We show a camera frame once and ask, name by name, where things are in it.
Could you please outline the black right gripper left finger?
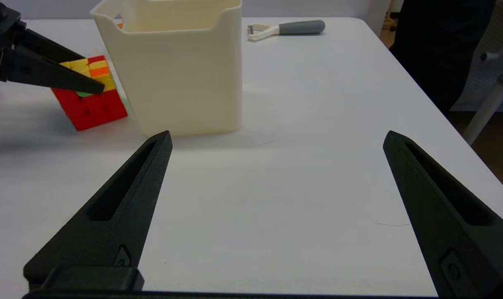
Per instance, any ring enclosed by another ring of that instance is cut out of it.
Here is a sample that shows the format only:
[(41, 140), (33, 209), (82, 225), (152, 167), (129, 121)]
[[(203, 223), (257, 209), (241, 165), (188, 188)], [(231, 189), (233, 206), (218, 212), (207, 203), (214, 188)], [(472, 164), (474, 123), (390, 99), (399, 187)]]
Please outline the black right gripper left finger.
[(29, 290), (60, 266), (137, 267), (172, 149), (169, 131), (145, 141), (26, 263)]

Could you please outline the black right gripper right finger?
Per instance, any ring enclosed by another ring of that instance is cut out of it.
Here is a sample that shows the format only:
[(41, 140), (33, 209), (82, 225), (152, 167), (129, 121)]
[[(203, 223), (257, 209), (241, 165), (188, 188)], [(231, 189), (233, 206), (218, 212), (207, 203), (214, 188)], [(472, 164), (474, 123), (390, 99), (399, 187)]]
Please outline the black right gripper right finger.
[(410, 138), (383, 150), (439, 297), (503, 299), (503, 219)]

